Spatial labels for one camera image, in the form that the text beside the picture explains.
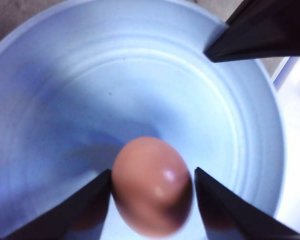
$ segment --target white surface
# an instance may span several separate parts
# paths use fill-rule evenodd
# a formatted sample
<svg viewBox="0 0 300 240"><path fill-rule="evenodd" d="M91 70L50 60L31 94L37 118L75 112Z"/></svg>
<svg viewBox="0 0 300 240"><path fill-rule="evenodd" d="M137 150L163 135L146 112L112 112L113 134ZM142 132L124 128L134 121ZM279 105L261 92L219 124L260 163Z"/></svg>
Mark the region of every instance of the white surface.
<svg viewBox="0 0 300 240"><path fill-rule="evenodd" d="M300 59L277 95L286 132L287 166L276 217L300 232Z"/></svg>
<svg viewBox="0 0 300 240"><path fill-rule="evenodd" d="M258 61L202 54L225 27L181 0L72 0L3 40L0 235L111 168L139 136L167 141L192 174L201 167L273 214L284 168L274 92ZM204 236L194 198L167 239ZM143 239L111 201L101 239L122 238Z"/></svg>

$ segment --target brown egg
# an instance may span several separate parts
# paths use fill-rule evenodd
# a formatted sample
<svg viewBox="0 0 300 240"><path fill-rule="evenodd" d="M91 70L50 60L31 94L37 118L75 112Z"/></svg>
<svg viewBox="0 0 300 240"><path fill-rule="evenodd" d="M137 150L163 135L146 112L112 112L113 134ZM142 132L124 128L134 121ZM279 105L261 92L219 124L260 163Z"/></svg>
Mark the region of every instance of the brown egg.
<svg viewBox="0 0 300 240"><path fill-rule="evenodd" d="M112 169L112 191L124 221L147 237L165 237L186 221L192 181L179 153L154 137L127 143Z"/></svg>

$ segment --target eggshell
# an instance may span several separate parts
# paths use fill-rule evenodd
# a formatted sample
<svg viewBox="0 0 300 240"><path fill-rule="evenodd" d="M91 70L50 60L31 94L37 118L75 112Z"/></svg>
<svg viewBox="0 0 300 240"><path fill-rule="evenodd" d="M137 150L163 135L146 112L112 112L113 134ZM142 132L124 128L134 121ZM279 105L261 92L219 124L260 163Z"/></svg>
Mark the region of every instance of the eggshell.
<svg viewBox="0 0 300 240"><path fill-rule="evenodd" d="M139 137L127 143L112 168L112 193L124 221L147 237L176 232L191 209L188 168L168 143Z"/></svg>

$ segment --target bowl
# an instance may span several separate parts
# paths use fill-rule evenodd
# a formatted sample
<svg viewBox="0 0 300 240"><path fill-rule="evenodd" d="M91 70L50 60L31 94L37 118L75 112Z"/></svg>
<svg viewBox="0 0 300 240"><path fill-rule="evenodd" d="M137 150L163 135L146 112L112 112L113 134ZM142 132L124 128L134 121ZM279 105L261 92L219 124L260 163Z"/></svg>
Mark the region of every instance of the bowl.
<svg viewBox="0 0 300 240"><path fill-rule="evenodd" d="M168 142L192 177L200 167L273 215L285 165L274 90L258 60L202 53L226 28L183 0L69 0L0 42L0 237L111 169L140 136ZM90 231L143 238L112 198ZM194 198L167 239L204 237Z"/></svg>

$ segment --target light blue bowl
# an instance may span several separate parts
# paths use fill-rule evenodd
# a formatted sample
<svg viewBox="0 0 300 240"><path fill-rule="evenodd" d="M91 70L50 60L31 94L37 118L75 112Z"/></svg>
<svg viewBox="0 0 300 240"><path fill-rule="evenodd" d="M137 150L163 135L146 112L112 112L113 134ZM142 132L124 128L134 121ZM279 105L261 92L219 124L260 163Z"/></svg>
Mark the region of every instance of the light blue bowl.
<svg viewBox="0 0 300 240"><path fill-rule="evenodd" d="M273 215L284 172L281 119L255 60L212 63L227 26L183 0L70 0L0 43L0 236L62 202L139 136L175 147ZM195 202L167 239L205 238ZM110 201L96 236L143 239ZM83 239L85 233L65 238Z"/></svg>

